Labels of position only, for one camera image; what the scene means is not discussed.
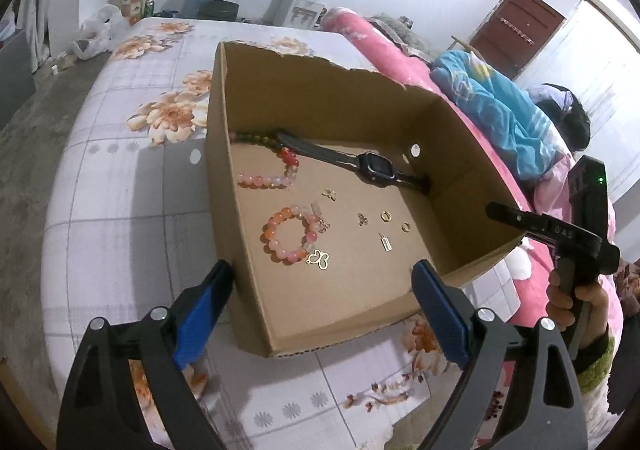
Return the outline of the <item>person's right hand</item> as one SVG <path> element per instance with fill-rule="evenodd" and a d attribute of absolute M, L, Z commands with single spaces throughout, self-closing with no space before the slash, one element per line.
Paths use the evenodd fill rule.
<path fill-rule="evenodd" d="M 549 274 L 547 288 L 547 316 L 551 318 L 561 331 L 565 331 L 576 322 L 572 313 L 574 300 L 583 305 L 590 305 L 590 315 L 582 333 L 579 348 L 584 349 L 608 332 L 608 294 L 598 281 L 575 288 L 574 295 L 560 289 L 561 277 L 556 270 Z"/>

